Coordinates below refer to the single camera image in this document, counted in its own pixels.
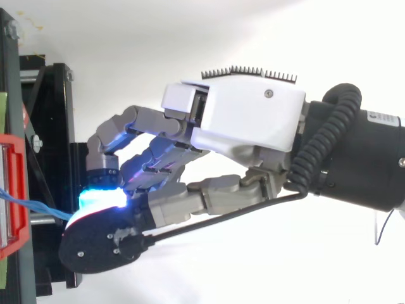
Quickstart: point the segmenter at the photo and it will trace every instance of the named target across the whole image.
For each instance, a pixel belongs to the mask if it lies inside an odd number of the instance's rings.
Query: black cable
[[[391,215],[393,214],[393,212],[394,212],[394,209],[391,210],[391,212],[388,214],[388,217],[385,219],[384,225],[382,226],[381,231],[380,231],[380,236],[378,237],[378,240],[377,240],[377,242],[375,243],[375,246],[378,246],[378,244],[380,244],[381,237],[382,237],[382,233],[384,232],[385,225],[387,225],[387,222],[388,222],[388,220],[390,219],[390,217],[391,217]]]
[[[293,159],[287,174],[289,181],[284,184],[287,190],[308,193],[315,171],[319,170],[356,119],[361,106],[361,92],[355,85],[339,84],[331,88],[322,101],[335,105],[335,108]]]
[[[292,195],[288,195],[288,196],[283,196],[281,198],[268,199],[262,203],[258,203],[258,204],[252,205],[252,206],[245,207],[243,209],[236,210],[234,212],[220,215],[219,217],[214,217],[209,220],[203,220],[202,222],[198,222],[198,223],[195,223],[192,225],[188,225],[185,227],[181,227],[181,228],[174,229],[174,230],[171,230],[168,232],[157,234],[155,236],[148,236],[148,237],[151,237],[153,242],[158,242],[163,239],[168,239],[173,236],[178,236],[179,234],[194,231],[196,229],[204,228],[204,227],[207,227],[210,225],[218,224],[218,223],[224,222],[226,220],[234,219],[235,217],[240,217],[241,215],[245,215],[245,214],[251,213],[253,211],[259,210],[259,209],[263,209],[263,208],[266,208],[269,206],[274,206],[274,205],[281,204],[281,203],[286,203],[289,201],[301,200],[305,197],[306,197],[306,195],[303,195],[303,194],[292,194]]]

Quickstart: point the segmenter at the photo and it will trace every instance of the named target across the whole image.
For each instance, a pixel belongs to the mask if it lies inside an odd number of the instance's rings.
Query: silver screw head
[[[44,145],[37,134],[32,136],[31,144],[35,153],[38,153],[41,150],[41,147]]]
[[[273,95],[274,95],[274,93],[273,93],[272,90],[266,90],[266,91],[265,91],[265,97],[266,97],[266,98],[272,98]]]
[[[69,82],[72,82],[72,81],[75,80],[75,74],[73,74],[73,71],[72,71],[72,70],[69,70],[69,71],[66,72],[66,79],[67,79]]]
[[[10,20],[7,22],[4,31],[6,35],[13,40],[21,38],[21,26],[16,20]]]

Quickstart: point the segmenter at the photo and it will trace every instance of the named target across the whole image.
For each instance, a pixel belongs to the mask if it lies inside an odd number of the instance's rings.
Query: black cylindrical motor
[[[322,126],[333,107],[316,101],[310,104],[302,144]],[[350,131],[317,170],[310,192],[383,211],[402,205],[405,125],[401,119],[361,110]]]

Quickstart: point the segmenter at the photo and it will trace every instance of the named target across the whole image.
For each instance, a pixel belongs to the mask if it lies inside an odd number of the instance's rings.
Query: white wall
[[[297,73],[308,101],[352,82],[363,92],[363,108],[405,116],[400,0],[0,0],[0,6],[22,24],[22,54],[45,53],[48,63],[74,69],[77,141],[129,105],[159,108],[168,82],[232,64]],[[189,166],[184,181],[230,172],[244,170],[209,155]],[[54,296],[38,303],[398,304],[405,302],[404,234],[405,221],[395,214],[376,247],[371,210],[311,197],[167,240],[132,265],[86,276],[76,290],[55,284]]]

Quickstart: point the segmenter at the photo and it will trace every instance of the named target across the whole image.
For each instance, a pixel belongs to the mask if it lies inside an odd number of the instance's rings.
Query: red object
[[[25,105],[23,104],[23,121],[24,121],[24,130],[27,128],[28,122],[30,121],[30,117],[28,115],[27,109],[25,109]]]
[[[0,134],[0,144],[7,146],[8,169],[4,176],[8,177],[8,192],[15,198],[26,200],[25,141],[16,136]],[[9,203],[9,210],[13,240],[0,249],[0,260],[19,250],[30,238],[29,210],[13,202]]]

